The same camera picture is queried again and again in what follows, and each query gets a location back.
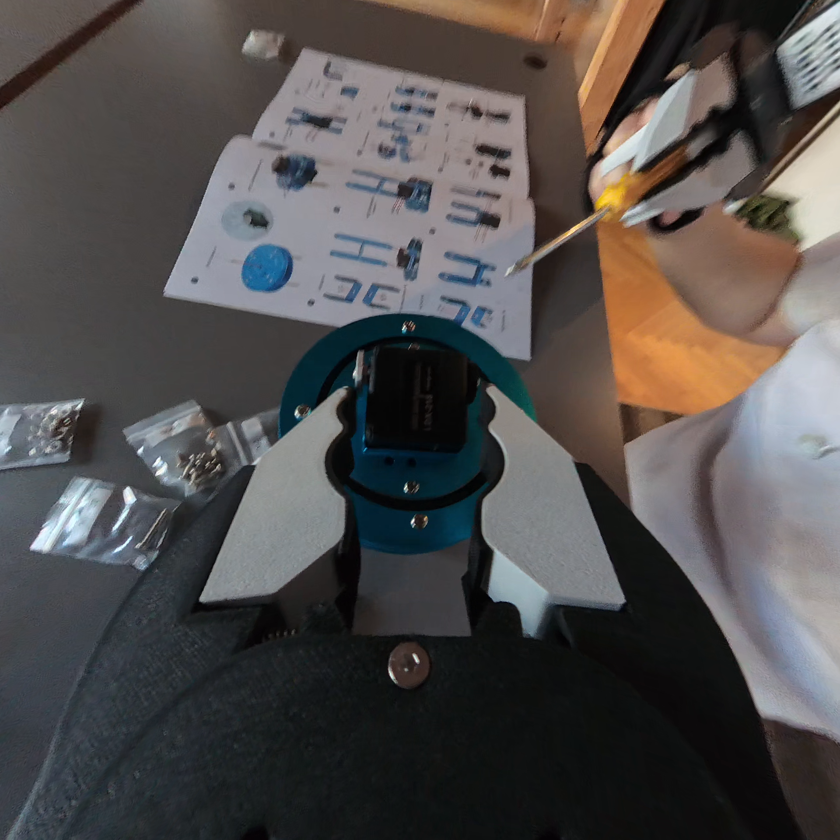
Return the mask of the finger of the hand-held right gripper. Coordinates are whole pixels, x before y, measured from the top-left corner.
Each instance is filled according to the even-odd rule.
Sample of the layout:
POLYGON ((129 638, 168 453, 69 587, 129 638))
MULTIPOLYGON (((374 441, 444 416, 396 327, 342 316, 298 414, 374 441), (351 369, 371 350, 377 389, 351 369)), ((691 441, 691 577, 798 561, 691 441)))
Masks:
POLYGON ((761 165, 749 136, 716 140, 696 136, 654 155, 643 155, 640 143, 633 150, 621 182, 621 223, 625 227, 727 201, 761 165))
POLYGON ((707 165, 697 162, 699 142, 689 138, 707 113, 702 103, 705 75, 705 70, 689 70, 670 87, 645 126, 603 159, 601 174, 623 166, 628 173, 662 177, 691 177, 694 171, 705 170, 707 165))

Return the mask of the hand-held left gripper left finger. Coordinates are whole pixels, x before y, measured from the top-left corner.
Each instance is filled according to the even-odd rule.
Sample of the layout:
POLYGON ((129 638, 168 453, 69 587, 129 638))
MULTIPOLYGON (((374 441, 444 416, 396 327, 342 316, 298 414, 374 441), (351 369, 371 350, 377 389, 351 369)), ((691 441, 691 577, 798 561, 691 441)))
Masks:
POLYGON ((355 392, 340 387, 261 456, 199 602, 354 607, 361 545, 339 467, 352 456, 355 392))

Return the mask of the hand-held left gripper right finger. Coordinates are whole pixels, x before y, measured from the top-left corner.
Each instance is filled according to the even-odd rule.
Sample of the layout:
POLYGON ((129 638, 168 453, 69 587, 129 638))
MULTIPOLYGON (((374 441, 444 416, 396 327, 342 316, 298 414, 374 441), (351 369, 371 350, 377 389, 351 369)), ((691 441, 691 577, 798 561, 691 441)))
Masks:
POLYGON ((626 597, 572 456, 497 385, 484 387, 482 467, 464 578, 471 626, 507 603, 525 637, 555 608, 620 611, 626 597))

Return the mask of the yellow handled screwdriver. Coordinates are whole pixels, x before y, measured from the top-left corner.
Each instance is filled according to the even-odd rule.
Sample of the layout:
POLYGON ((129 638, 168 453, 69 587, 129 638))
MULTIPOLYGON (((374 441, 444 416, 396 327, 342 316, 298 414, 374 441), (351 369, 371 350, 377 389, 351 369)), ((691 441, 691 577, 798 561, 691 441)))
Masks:
POLYGON ((609 185, 594 202, 594 213, 569 228, 528 255, 518 259, 505 273, 505 278, 516 276, 531 268, 545 257, 577 238, 598 222, 608 218, 621 218, 643 197, 672 175, 679 167, 679 157, 674 161, 662 161, 648 171, 629 172, 620 181, 609 185))

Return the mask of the blue round servo base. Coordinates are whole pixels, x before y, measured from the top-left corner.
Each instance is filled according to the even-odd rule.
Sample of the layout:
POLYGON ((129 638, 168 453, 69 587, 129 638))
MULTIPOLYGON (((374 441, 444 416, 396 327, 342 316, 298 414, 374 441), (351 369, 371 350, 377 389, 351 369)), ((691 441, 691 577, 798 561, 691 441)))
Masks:
POLYGON ((360 541, 386 553, 431 553, 470 537, 480 497, 496 481, 486 455, 487 385, 537 419, 519 373, 479 335, 446 318, 365 318, 301 358, 281 398, 279 433, 299 425, 304 407, 349 387, 353 467, 341 482, 360 541))

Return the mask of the person's right forearm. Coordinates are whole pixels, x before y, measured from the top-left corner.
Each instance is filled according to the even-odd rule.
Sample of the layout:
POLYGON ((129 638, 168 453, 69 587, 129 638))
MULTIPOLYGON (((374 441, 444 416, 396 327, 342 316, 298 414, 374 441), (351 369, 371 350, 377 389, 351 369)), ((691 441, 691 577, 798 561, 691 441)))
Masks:
POLYGON ((796 330, 782 313, 782 301, 802 262, 795 241, 744 225, 749 246, 743 282, 747 314, 742 336, 752 343, 789 347, 796 330))

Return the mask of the person's right hand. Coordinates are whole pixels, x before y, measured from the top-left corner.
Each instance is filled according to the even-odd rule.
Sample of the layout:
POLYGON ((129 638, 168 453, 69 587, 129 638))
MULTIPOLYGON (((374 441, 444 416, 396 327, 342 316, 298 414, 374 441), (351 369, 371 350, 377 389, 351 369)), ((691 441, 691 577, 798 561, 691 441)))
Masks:
POLYGON ((648 225, 648 243, 677 298, 706 327, 733 337, 751 330, 751 306, 739 291, 744 228, 719 206, 674 230, 648 225))

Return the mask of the clear bag of screws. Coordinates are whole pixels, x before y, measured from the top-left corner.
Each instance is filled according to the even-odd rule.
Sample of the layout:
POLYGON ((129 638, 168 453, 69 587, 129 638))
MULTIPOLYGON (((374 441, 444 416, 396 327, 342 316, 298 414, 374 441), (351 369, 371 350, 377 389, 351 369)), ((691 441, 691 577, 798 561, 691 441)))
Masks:
POLYGON ((49 510, 29 548, 145 571, 163 550, 180 506, 178 500, 131 486, 77 476, 49 510))
POLYGON ((224 477, 214 428, 194 400, 142 419, 122 434, 158 482, 184 498, 210 494, 224 477))
POLYGON ((216 426, 212 432, 216 449, 227 474, 255 465, 279 438, 279 408, 216 426))
POLYGON ((86 400, 1 405, 1 470, 70 461, 86 400))

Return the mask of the printed instruction sheet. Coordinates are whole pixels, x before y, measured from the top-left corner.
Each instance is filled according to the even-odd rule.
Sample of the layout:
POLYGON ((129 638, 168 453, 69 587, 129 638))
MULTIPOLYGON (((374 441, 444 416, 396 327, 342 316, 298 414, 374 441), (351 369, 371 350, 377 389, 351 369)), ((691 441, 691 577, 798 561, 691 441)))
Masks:
POLYGON ((167 298, 342 327, 435 316, 532 357, 527 100, 304 49, 227 143, 167 298))

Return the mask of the person's grey trousers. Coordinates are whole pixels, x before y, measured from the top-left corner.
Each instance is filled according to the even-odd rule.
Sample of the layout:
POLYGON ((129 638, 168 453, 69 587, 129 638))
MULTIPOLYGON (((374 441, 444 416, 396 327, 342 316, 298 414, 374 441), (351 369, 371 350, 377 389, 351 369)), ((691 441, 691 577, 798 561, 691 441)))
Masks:
POLYGON ((821 733, 763 722, 785 800, 808 839, 839 838, 839 745, 821 733))

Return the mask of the small white packet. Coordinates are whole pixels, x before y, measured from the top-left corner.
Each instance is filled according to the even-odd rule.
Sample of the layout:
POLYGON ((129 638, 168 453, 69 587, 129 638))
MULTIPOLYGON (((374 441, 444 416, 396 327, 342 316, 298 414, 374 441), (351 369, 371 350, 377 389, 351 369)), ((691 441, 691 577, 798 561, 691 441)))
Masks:
POLYGON ((275 30, 251 29, 241 46, 241 54, 249 60, 282 62, 285 60, 287 39, 275 30))

